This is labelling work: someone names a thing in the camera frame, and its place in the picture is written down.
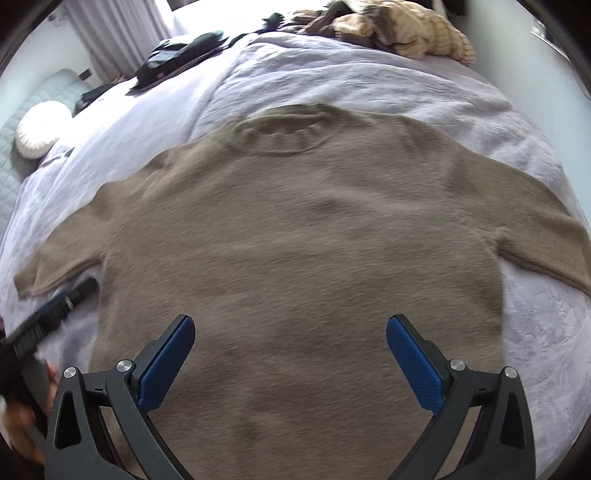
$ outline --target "sweater sleeve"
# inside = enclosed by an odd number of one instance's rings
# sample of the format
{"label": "sweater sleeve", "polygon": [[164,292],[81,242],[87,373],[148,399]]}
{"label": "sweater sleeve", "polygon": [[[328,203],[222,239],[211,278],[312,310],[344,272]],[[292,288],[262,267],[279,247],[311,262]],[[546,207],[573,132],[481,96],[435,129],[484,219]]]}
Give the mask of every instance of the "sweater sleeve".
{"label": "sweater sleeve", "polygon": [[18,295],[53,290],[88,268],[100,264],[111,239],[139,201],[151,174],[162,166],[163,154],[126,180],[103,185],[86,206],[72,213],[51,233],[16,276]]}
{"label": "sweater sleeve", "polygon": [[591,296],[591,242],[585,227],[542,182],[480,159],[457,155],[447,172],[447,189],[493,240],[497,254]]}

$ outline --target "white round pillow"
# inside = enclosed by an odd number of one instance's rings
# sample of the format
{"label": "white round pillow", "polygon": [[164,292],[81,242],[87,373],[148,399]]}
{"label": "white round pillow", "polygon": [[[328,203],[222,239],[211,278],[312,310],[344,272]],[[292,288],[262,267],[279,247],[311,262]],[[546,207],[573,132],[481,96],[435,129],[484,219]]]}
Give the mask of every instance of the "white round pillow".
{"label": "white round pillow", "polygon": [[25,158],[41,158],[69,128],[72,112],[61,102],[42,102],[31,107],[18,124],[14,143]]}

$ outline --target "pile of clothes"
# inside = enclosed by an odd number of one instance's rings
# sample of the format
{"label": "pile of clothes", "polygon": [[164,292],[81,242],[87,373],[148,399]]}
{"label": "pile of clothes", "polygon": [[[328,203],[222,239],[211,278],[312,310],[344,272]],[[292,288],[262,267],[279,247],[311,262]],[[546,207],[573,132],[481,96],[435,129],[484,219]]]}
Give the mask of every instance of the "pile of clothes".
{"label": "pile of clothes", "polygon": [[470,40],[447,18],[404,0],[334,1],[325,10],[298,10],[278,31],[320,35],[420,60],[445,55],[464,65],[476,61]]}

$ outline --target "quilted headboard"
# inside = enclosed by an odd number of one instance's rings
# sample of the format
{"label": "quilted headboard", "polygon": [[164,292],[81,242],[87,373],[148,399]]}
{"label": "quilted headboard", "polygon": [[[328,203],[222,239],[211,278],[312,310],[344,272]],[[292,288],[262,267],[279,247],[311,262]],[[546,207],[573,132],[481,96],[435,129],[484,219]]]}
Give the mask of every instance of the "quilted headboard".
{"label": "quilted headboard", "polygon": [[38,165],[38,160],[23,158],[14,147],[14,132],[18,123],[32,106],[47,100],[65,103],[73,112],[80,95],[89,90],[90,86],[80,80],[73,71],[60,70],[45,80],[21,103],[0,128],[0,240],[6,232],[23,180],[35,171]]}

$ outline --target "human hand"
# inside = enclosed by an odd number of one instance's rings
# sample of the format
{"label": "human hand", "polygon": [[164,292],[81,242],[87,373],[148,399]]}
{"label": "human hand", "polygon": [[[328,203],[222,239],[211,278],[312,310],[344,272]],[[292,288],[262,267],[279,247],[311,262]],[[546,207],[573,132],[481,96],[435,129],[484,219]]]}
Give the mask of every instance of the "human hand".
{"label": "human hand", "polygon": [[[49,390],[47,392],[47,415],[51,413],[53,400],[57,392],[59,374],[57,369],[47,365],[47,373],[50,378]],[[40,451],[27,435],[27,429],[35,423],[35,414],[25,405],[14,401],[7,401],[7,406],[2,415],[2,423],[8,433],[8,439],[12,447],[28,460],[45,464],[44,452]]]}

